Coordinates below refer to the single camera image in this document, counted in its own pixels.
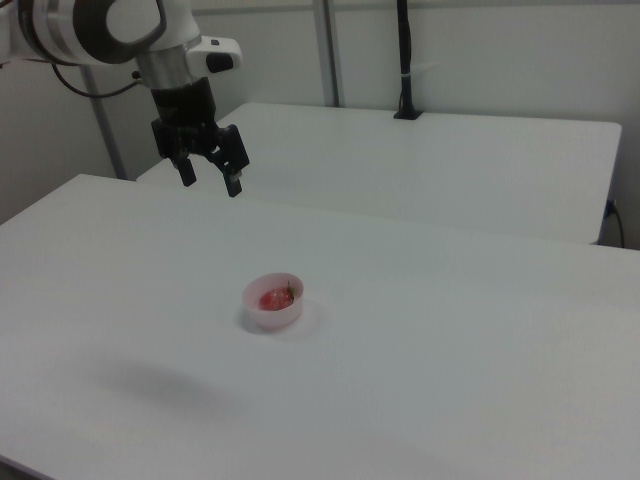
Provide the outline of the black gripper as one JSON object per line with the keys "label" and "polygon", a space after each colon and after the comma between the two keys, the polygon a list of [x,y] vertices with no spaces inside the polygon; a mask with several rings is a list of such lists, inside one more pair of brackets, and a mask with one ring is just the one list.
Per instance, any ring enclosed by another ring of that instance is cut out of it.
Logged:
{"label": "black gripper", "polygon": [[152,130],[159,155],[169,159],[185,187],[197,178],[189,154],[205,157],[222,173],[228,196],[242,192],[242,170],[250,164],[236,125],[218,128],[209,80],[173,89],[152,89],[158,112]]}

